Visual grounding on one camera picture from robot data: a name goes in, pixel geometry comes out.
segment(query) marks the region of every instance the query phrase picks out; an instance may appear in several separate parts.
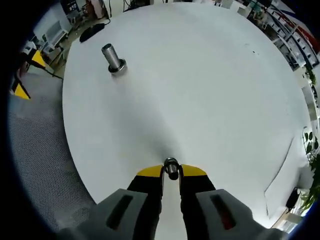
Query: cable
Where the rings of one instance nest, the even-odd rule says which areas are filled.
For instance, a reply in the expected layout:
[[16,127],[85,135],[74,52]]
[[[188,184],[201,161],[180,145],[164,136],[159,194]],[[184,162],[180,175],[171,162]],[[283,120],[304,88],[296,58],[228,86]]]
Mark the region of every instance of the cable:
[[131,10],[131,4],[129,4],[126,0],[123,0],[123,12],[127,12]]
[[108,25],[111,22],[110,18],[108,20],[109,20],[109,22],[105,23],[104,24],[105,26]]
[[56,78],[58,78],[58,79],[61,79],[61,80],[63,80],[63,77],[60,77],[60,76],[57,76],[57,75],[55,75],[55,74],[53,74],[53,73],[51,73],[51,72],[49,72],[47,69],[45,69],[45,68],[42,68],[44,71],[46,71],[48,74],[50,74],[52,77],[56,77]]
[[109,0],[109,9],[110,9],[110,18],[112,18],[112,10],[111,10],[110,0]]
[[24,85],[21,82],[21,79],[18,77],[17,72],[14,73],[14,82],[12,84],[12,91],[15,92],[17,89],[18,84],[20,84],[20,87],[22,88],[22,90],[24,91],[24,93],[28,96],[29,99],[31,99],[29,93],[27,92],[26,88],[24,87]]

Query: green leaf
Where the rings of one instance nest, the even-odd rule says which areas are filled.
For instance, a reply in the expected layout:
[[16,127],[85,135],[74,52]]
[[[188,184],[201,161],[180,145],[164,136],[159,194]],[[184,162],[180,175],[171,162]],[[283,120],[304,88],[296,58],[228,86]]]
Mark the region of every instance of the green leaf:
[[306,154],[309,154],[310,152],[311,152],[311,150],[312,150],[312,146],[311,146],[311,144],[310,144],[310,142],[308,143],[308,146],[306,147]]
[[300,209],[302,209],[302,210],[309,209],[312,206],[312,204],[315,201],[317,201],[319,192],[320,192],[320,188],[311,187],[307,198],[306,198],[305,194],[302,196],[303,205],[301,206]]
[[319,147],[319,143],[318,143],[318,141],[315,141],[315,142],[314,142],[314,145],[313,145],[313,148],[314,148],[314,149],[318,149],[318,147]]
[[304,201],[304,202],[305,202],[307,199],[308,199],[308,196],[302,196],[302,197],[301,197],[301,200]]

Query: floor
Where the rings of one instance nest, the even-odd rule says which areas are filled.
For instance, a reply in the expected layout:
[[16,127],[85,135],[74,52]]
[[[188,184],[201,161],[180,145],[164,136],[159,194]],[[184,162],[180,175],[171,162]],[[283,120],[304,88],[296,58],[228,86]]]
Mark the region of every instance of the floor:
[[75,40],[77,40],[87,28],[89,28],[95,24],[99,24],[99,23],[105,21],[106,19],[107,19],[106,17],[103,17],[101,19],[90,20],[90,21],[85,22],[82,26],[78,27],[76,30],[70,31],[68,38],[65,39],[63,42],[61,42],[62,47],[65,49],[65,53],[63,54],[65,57],[65,60],[60,58],[59,60],[53,61],[50,65],[50,67],[52,67],[52,69],[54,70],[55,75],[57,75],[61,78],[64,77],[66,62],[68,59],[71,44]]

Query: metal shaft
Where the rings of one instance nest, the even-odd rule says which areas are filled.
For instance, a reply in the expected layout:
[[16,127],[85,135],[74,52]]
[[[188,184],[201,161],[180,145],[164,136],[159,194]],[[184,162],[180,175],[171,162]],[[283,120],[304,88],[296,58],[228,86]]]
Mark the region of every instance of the metal shaft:
[[165,172],[168,174],[171,180],[177,180],[179,178],[179,170],[178,170],[179,163],[175,158],[173,157],[167,158],[164,161],[163,166],[164,166]]
[[112,69],[120,68],[121,61],[111,43],[105,45],[101,51]]

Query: black object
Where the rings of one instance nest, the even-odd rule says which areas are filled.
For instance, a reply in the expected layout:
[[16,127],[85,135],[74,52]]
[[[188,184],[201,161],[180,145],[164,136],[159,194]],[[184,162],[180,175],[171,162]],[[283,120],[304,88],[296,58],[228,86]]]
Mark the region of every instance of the black object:
[[[30,55],[33,56],[35,52],[36,52],[36,49],[32,49],[32,50],[30,51]],[[31,58],[29,55],[27,55],[25,52],[21,52],[21,53],[18,55],[17,62],[20,63],[20,65],[18,65],[18,67],[20,67],[22,63],[27,62],[28,64],[30,64],[30,65],[38,68],[38,69],[44,70],[45,72],[47,72],[48,74],[50,74],[52,77],[56,77],[56,78],[58,78],[58,79],[63,80],[62,77],[57,76],[57,75],[55,75],[54,73],[49,72],[49,71],[48,71],[44,66],[42,66],[40,63],[32,60],[32,58]]]
[[311,86],[311,89],[312,89],[312,92],[313,92],[313,94],[314,94],[314,97],[315,97],[316,99],[318,99],[318,93],[317,93],[317,90],[316,90],[315,86],[312,85],[312,86]]
[[154,240],[162,210],[163,167],[159,177],[136,175],[127,190],[146,193],[147,197],[135,223],[132,240]]
[[216,190],[207,175],[184,175],[183,165],[179,166],[180,209],[188,240],[208,240],[209,231],[204,212],[196,193]]
[[88,27],[84,32],[81,34],[79,41],[80,43],[83,43],[84,41],[87,41],[89,38],[91,38],[96,33],[100,32],[102,29],[105,28],[104,23],[98,23],[91,27]]
[[319,236],[319,199],[311,206],[302,221],[289,234],[288,240],[317,239]]
[[130,0],[130,4],[128,4],[126,0],[124,1],[128,5],[127,10],[124,12],[150,5],[150,0]]
[[288,201],[286,202],[285,206],[288,208],[288,213],[295,208],[295,205],[299,198],[298,188],[294,188],[290,194]]

